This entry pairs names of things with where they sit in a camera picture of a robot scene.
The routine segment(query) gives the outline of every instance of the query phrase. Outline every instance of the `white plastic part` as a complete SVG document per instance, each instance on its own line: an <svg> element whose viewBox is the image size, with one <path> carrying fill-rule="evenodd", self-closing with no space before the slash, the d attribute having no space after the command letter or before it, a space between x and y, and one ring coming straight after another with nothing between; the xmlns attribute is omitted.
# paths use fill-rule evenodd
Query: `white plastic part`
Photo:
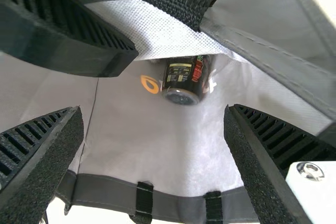
<svg viewBox="0 0 336 224"><path fill-rule="evenodd" d="M297 165L291 164L286 182L313 224L334 223L336 209L336 162L310 162L317 165L325 178L312 181L300 174Z"/></svg>

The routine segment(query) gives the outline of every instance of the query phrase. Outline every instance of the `ribbed rubber surface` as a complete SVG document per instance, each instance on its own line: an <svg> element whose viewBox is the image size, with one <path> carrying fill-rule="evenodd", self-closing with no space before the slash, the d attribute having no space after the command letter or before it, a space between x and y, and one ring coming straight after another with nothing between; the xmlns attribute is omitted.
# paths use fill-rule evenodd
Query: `ribbed rubber surface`
<svg viewBox="0 0 336 224"><path fill-rule="evenodd" d="M235 104L285 177L297 161L334 161L336 149L292 124L264 112Z"/></svg>
<svg viewBox="0 0 336 224"><path fill-rule="evenodd" d="M68 113L68 108L49 113L0 134L0 184L4 189Z"/></svg>
<svg viewBox="0 0 336 224"><path fill-rule="evenodd" d="M71 0L12 0L77 40L99 47L134 50L133 45L104 27Z"/></svg>

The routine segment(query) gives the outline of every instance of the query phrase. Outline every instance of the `stitching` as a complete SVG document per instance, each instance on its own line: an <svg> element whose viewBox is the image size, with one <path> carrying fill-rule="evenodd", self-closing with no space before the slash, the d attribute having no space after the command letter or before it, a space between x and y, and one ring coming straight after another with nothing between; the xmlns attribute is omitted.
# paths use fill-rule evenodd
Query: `stitching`
<svg viewBox="0 0 336 224"><path fill-rule="evenodd" d="M303 60L303 59L301 59L301 58L298 58L298 57L295 57L295 56L293 56L293 55L290 55L289 53L287 53L287 52L285 52L285 51L281 51L281 50L279 50L279 49L277 49L277 48L275 48L275 47L267 46L267 45L265 45L265 44L263 44L263 43L261 43L261 42L259 42L259 41L256 41L256 40L254 40L254 39L252 39L252 38L247 37L246 35L243 35L243 34L237 32L237 31L231 29L230 27L227 27L227 29L229 29L229 30L233 31L234 33L239 34L239 35L241 35L242 37L244 37L244 38L246 38L246 39L249 39L249 40L251 40L251 41L253 41L253 42L255 42L255 43L257 43L257 44L259 44L259 45L261 45L261 46L267 47L267 48L269 48L269 49L271 49L271 50L273 50L273 51L280 52L280 53L282 53L282 54L284 54L284 55L286 55L286 56L289 56L290 58L292 58L292 59L294 59L294 60L300 61L300 62L306 64L307 66L309 66L309 67L311 67L311 68L314 68L314 69L318 70L318 71L321 72L321 73L326 74L327 76L330 75L330 73L328 73L328 72L324 71L323 69L321 69L321 68L319 68L319 67L317 67L317 66L311 64L310 62L307 62L307 61L305 61L305 60Z"/></svg>
<svg viewBox="0 0 336 224"><path fill-rule="evenodd" d="M141 188L141 187L137 187L137 189L140 189L140 190L143 190L143 191L148 191L149 193L153 193L153 191L149 191L149 190Z"/></svg>
<svg viewBox="0 0 336 224"><path fill-rule="evenodd" d="M102 204L102 205L107 205L107 206L112 206L112 207L117 207L117 208L123 208L123 209L127 209L127 210L132 210L132 211L137 211L134 208L128 208L128 207L121 207L121 206L116 206L110 203L101 203L101 202L96 202L96 201L89 201L89 200L81 200L81 199L76 199L73 202L87 202L87 203L96 203L96 204ZM174 217L171 216L165 216L165 215L153 215L154 217L158 216L158 217L165 217L165 218L169 218L175 221L180 221L179 219L176 219Z"/></svg>
<svg viewBox="0 0 336 224"><path fill-rule="evenodd" d="M252 40L253 42L256 42L256 43L258 43L258 44L260 44L260 45L263 45L263 44L261 44L261 43L255 41L255 40L253 40L253 39L251 39L251 38L245 37L245 36L242 35L242 34L239 34L239 35L241 35L241 36L244 37L244 38L250 39L250 40ZM246 50L243 49L243 48L238 47L235 43L233 43L233 42L231 42L231 41L229 41L229 40L227 40L227 39L220 39L220 40L221 40L221 41L225 41L225 42L227 42L228 44L231 44L231 45L235 46L236 48L240 49L241 51L243 51L243 52L249 54L249 55L250 55L255 61L257 61L259 64L261 64L261 65L264 66L265 68L271 69L275 74L277 74L278 76L283 77L287 82L289 82L289 83L291 83L291 84L297 86L297 88L299 88L301 91L303 91L303 92L307 93L308 95L310 95L314 100L319 101L319 102L320 102L320 103L321 103L321 104L322 104L328 111L330 111L330 112L332 112L332 113L335 113L335 109L333 109L329 104L325 103L325 102L322 101L320 98L316 98L311 92L309 92L308 90L302 88L302 86L300 86L298 83L296 83L296 82L294 82L294 81L292 81L292 80L289 80L289 79L288 79L286 76L284 76L283 74L278 73L277 71L275 71L275 70L274 70L273 68L271 68L270 66L265 65L262 61L260 61L259 59L257 59L257 58L256 58L253 54L251 54L250 52L246 51Z"/></svg>

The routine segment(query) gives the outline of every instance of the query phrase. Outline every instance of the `gray fabric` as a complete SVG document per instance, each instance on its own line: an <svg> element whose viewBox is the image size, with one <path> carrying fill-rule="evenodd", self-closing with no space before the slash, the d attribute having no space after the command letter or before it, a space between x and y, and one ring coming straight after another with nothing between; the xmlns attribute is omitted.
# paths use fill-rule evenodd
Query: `gray fabric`
<svg viewBox="0 0 336 224"><path fill-rule="evenodd" d="M335 30L300 1L217 0L201 30L336 120Z"/></svg>
<svg viewBox="0 0 336 224"><path fill-rule="evenodd" d="M136 186L136 184L107 176L78 174L72 203L133 215L137 194ZM258 222L244 187L222 193L222 206L224 223ZM203 196L178 197L154 190L152 215L154 219L165 221L204 223L206 220L205 199Z"/></svg>

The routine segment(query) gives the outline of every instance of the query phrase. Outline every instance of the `non-woven fabric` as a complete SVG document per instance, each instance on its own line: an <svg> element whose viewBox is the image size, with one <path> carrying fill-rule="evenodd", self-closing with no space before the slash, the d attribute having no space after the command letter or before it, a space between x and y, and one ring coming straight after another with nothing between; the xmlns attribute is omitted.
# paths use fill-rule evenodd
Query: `non-woven fabric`
<svg viewBox="0 0 336 224"><path fill-rule="evenodd" d="M99 79L79 173L193 197L243 185L223 137L224 108L244 104L317 134L330 120L251 64L215 58L205 99L181 106L162 98L164 64L135 61Z"/></svg>
<svg viewBox="0 0 336 224"><path fill-rule="evenodd" d="M227 54L244 61L206 34L194 32L142 0L104 1L86 6L133 41L139 52L136 60Z"/></svg>

